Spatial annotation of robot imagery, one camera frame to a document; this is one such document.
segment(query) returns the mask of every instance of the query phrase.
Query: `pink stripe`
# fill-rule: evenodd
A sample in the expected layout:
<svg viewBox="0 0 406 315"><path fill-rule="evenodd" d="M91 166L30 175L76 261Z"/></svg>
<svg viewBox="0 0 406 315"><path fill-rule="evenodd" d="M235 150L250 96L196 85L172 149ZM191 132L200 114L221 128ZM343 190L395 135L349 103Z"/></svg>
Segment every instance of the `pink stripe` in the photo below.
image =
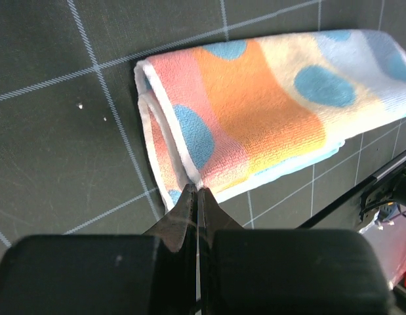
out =
<svg viewBox="0 0 406 315"><path fill-rule="evenodd" d="M219 192L225 185L245 178L249 169L248 155L244 147L228 136L218 123L191 50L171 52L148 60L154 66L171 104L192 109L211 130L214 153L200 172L205 186Z"/></svg>

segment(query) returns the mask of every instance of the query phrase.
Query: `orange stripe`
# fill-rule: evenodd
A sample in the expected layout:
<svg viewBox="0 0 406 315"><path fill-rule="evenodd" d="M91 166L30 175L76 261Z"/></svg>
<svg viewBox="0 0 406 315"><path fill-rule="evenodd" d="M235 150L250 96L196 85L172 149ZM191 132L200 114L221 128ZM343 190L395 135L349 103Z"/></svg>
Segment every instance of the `orange stripe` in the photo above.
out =
<svg viewBox="0 0 406 315"><path fill-rule="evenodd" d="M256 41L235 60L201 47L193 55L219 124L250 157L249 174L324 145L319 118L280 87Z"/></svg>

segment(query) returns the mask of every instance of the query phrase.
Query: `table surface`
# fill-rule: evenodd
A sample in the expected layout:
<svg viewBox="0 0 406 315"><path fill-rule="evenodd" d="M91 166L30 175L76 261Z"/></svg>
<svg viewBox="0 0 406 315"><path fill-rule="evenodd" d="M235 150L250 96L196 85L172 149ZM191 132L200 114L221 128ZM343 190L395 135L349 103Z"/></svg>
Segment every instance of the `table surface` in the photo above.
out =
<svg viewBox="0 0 406 315"><path fill-rule="evenodd" d="M163 215L136 107L137 60L340 28L380 29L406 49L406 1L0 1L0 258L28 234L139 234ZM221 206L246 228L292 228L404 149L406 119Z"/></svg>

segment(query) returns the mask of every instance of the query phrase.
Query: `towel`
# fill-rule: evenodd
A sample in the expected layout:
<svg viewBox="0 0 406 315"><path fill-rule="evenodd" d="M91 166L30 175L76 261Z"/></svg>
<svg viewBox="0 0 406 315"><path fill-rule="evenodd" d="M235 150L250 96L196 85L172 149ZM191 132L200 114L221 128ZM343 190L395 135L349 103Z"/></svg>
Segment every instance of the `towel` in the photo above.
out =
<svg viewBox="0 0 406 315"><path fill-rule="evenodd" d="M380 31L215 43L148 57L134 73L167 210L189 182L221 202L406 117L406 53Z"/></svg>

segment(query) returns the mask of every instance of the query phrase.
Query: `white grid line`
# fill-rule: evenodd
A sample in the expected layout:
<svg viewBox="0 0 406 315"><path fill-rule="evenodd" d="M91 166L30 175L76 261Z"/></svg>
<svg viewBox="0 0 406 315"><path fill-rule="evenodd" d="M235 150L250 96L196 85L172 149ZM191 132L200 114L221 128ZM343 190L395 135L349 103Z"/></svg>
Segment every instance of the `white grid line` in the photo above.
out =
<svg viewBox="0 0 406 315"><path fill-rule="evenodd" d="M0 231L0 240L3 242L3 244L6 245L6 247L12 246L11 242L6 238L6 236L3 235L3 233Z"/></svg>
<svg viewBox="0 0 406 315"><path fill-rule="evenodd" d="M380 8L379 25L378 30L380 31L380 26L382 25L382 17L384 16L385 0L382 0L382 6Z"/></svg>
<svg viewBox="0 0 406 315"><path fill-rule="evenodd" d="M398 142L399 130L401 129L401 124L402 124L402 120L399 121L397 137L395 138L394 150L392 151L392 158L394 158L395 150L397 148L397 142Z"/></svg>
<svg viewBox="0 0 406 315"><path fill-rule="evenodd" d="M156 188L153 188L153 189L149 190L149 192L154 192L156 190L157 190ZM146 193L144 192L144 193L134 197L133 199L130 199L130 200L122 203L121 205L118 205L117 207L114 207L114 208L112 208L112 209L110 209L108 211L105 211L104 213L98 215L97 217L95 217L95 218L93 218L91 220L88 220L85 223L82 223L79 226L76 226L75 228L72 228L71 230L68 230L66 233L63 233L63 235L72 234L72 233L74 233L74 232L76 232L76 231L78 231L78 230L80 230L80 229L82 229L82 228L84 228L84 227L86 227L86 226L88 226L88 225L90 225L90 224L92 224L92 223L106 217L107 215L110 215L110 214L116 212L117 210L120 210L121 208L124 208L126 205L129 205L130 203L133 203L133 202L143 198L145 195L146 195Z"/></svg>
<svg viewBox="0 0 406 315"><path fill-rule="evenodd" d="M226 8L224 6L224 0L220 0L220 7L222 9L222 20L223 20L223 32L226 41L229 41L229 31L228 31L228 18L226 16Z"/></svg>
<svg viewBox="0 0 406 315"><path fill-rule="evenodd" d="M394 131L395 129L397 129L398 127L394 127L391 130L389 130L388 132L384 133L382 136L376 138L375 140L373 140L372 142L370 142L368 145L366 145L364 148L361 148L360 150L354 152L352 155L350 155L349 157L346 157L345 159L343 159L340 163L334 165L333 167L331 167L330 169L326 170L325 172L323 172L322 174L318 175L316 178L314 178L313 180L311 180L310 182L306 183L305 185L303 185L302 187L300 187L298 190L296 190L295 192L291 193L290 195L288 195L287 197L285 197L284 199L282 199L281 201L277 202L275 205L271 206L270 208L268 208L267 210L265 210L264 212L262 212L261 214L257 215L254 219L246 222L243 226L245 227L246 225L250 224L251 221L255 221L256 219L258 219L259 217L261 217L262 215L265 215L268 211L274 209L275 207L277 207L278 205L280 205L281 203L283 203L284 201L286 201L287 199L289 199L290 197L292 197L293 195L297 194L299 191L301 191L303 188L311 185L315 180L320 179L322 176L324 176L325 174L327 174L328 172L332 171L333 169L335 169L336 167L340 166L341 164L343 164L345 161L351 159L352 157L354 157L356 154L360 153L362 150L366 149L368 146L371 146L372 144L374 144L376 141L380 140L381 138L387 136L388 134L390 134L392 131Z"/></svg>
<svg viewBox="0 0 406 315"><path fill-rule="evenodd" d="M66 75L61 75L60 77L55 77L54 79L51 79L51 80L46 80L44 82L30 85L29 87L24 87L22 89L18 89L18 90L12 91L12 92L2 94L2 95L0 95L0 101L6 100L8 98L12 98L12 97L15 97L18 95L26 94L28 92L36 91L36 90L42 89L43 87L49 87L50 85L68 81L68 80L74 79L76 77L81 77L85 74L90 74L94 71L95 71L94 68L90 67L90 68L82 69L82 70L72 72L72 73L69 73Z"/></svg>
<svg viewBox="0 0 406 315"><path fill-rule="evenodd" d="M229 25L228 29L229 30L234 30L236 28L242 28L243 26L248 26L248 25L258 23L258 22L261 22L261 21L264 21L264 20L268 20L270 18L275 18L277 15L280 15L280 14L283 14L283 13L286 13L286 12L290 12L290 11L293 11L293 10L301 9L301 8L307 7L309 5L314 5L314 4L318 3L318 2L319 2L319 0L312 0L312 1L307 1L305 3L301 3L299 5L293 5L291 7L281 9L281 10L278 10L278 11L270 13L270 14L259 16L258 18L252 18L252 19L244 21L244 22Z"/></svg>
<svg viewBox="0 0 406 315"><path fill-rule="evenodd" d="M254 230L254 213L253 213L253 203L251 201L251 191L247 191L248 197L248 207L249 207L249 218L251 219L251 228Z"/></svg>
<svg viewBox="0 0 406 315"><path fill-rule="evenodd" d="M301 3L299 5L294 5L294 6L291 6L291 7L285 8L285 9L281 9L281 10L278 10L278 11L270 13L270 14L266 14L264 16L260 16L258 18L253 18L253 19L241 22L241 23L236 23L236 24L233 24L233 25L230 25L230 26L226 26L226 28L229 31L229 30L234 30L236 28L241 28L243 26L248 26L248 25L258 23L258 22L261 22L261 21L264 21L264 20L268 20L270 18L275 18L276 16L278 16L280 14L283 14L283 13L286 13L286 12L290 12L290 11L293 11L293 10L301 9L303 7L307 7L309 5L313 5L315 3L319 3L320 1L321 0L312 0L312 1L305 2L305 3ZM129 62L129 61L137 59L137 58L147 57L150 54L160 53L160 52L166 51L168 49L177 48L177 47L179 47L181 45L185 45L185 44L188 44L188 43L193 43L194 41L198 41L199 39L204 39L204 38L210 37L212 35L220 34L222 32L224 32L224 28L219 28L217 30L208 31L208 32L205 32L205 33L202 33L202 34L199 34L199 35L195 35L195 36L191 36L191 37L188 37L188 38L185 38L185 39L181 39L179 41L174 41L172 43L168 43L168 44L164 44L164 45L161 45L161 46L158 46L158 47L155 47L155 48L147 49L147 50L142 51L142 52L136 52L136 53L130 54L128 56L124 56L124 57L121 57L121 58L116 58L114 60L103 62L101 64L96 63L96 64L94 64L93 67L90 67L90 68L87 68L87 69L84 69L84 70L79 70L77 72L62 75L60 77L56 77L54 79L50 79L50 80L44 81L42 83L37 83L35 85L31 85L29 87L24 87L22 89L11 91L11 92L8 92L8 93L5 93L5 94L0 94L0 101L6 100L8 98L12 98L12 97L15 97L15 96L18 96L18 95L22 95L22 94L25 94L25 93L28 93L28 92L31 92L31 91L35 91L35 90L41 89L43 87L48 87L50 85L54 85L54 84L57 84L59 82L67 81L67 80L73 79L75 77L79 77L79 76L82 76L82 75L85 75L85 74L89 74L91 72L97 72L97 71L99 71L101 69L116 66L116 65L122 64L124 62Z"/></svg>
<svg viewBox="0 0 406 315"><path fill-rule="evenodd" d="M314 215L314 188L315 188L315 164L312 165L312 192L310 196L310 216Z"/></svg>
<svg viewBox="0 0 406 315"><path fill-rule="evenodd" d="M363 147L363 138L364 138L364 137L365 137L365 133L362 133L362 134L361 134L361 141L360 141L359 159L357 160L357 169L355 170L354 186L357 185L357 176L358 176L358 174L359 174L361 149L362 149L362 147Z"/></svg>
<svg viewBox="0 0 406 315"><path fill-rule="evenodd" d="M99 80L100 86L102 88L102 91L104 92L106 100L107 100L108 104L110 105L110 109L111 109L113 118L114 118L114 120L115 120L115 122L117 124L118 131L121 134L121 138L123 139L124 145L125 145L128 153L129 153L130 160L132 161L132 164L134 166L134 170L137 173L138 180L140 181L140 184L141 184L141 186L143 188L143 191L144 191L144 193L145 193L145 195L147 197L147 200L149 202L150 208L152 209L153 215L155 216L156 220L158 221L160 219L159 213L157 213L157 210L156 210L156 207L155 207L155 205L153 203L153 200L150 197L148 187L147 187L146 182L145 182L145 180L143 178L142 171L140 170L140 166L138 165L136 156L135 156L135 154L134 154L134 152L133 152L133 150L131 148L131 145L130 145L129 139L127 137L127 134L125 132L123 123L121 122L121 118L119 117L117 108L115 107L115 104L113 102L110 90L108 89L108 86L107 86L107 84L105 82L104 75L102 74L100 66L98 65L98 61L96 60L94 51L92 49L92 45L91 45L91 43L89 41L89 38L87 37L86 31L85 31L85 28L83 27L83 23L82 23L82 21L80 19L79 13L77 12L77 9L76 9L76 6L75 6L73 0L67 0L67 3L69 5L69 7L70 7L71 14L73 15L73 18L74 18L75 23L77 25L77 29L79 30L80 36L81 36L81 38L83 40L83 43L85 44L86 50L87 50L87 52L89 54L89 58L91 59L91 61L93 63L93 68L94 68L94 70L95 70L95 72L96 72L96 74L98 76L98 80Z"/></svg>
<svg viewBox="0 0 406 315"><path fill-rule="evenodd" d="M318 31L321 30L322 0L318 3Z"/></svg>

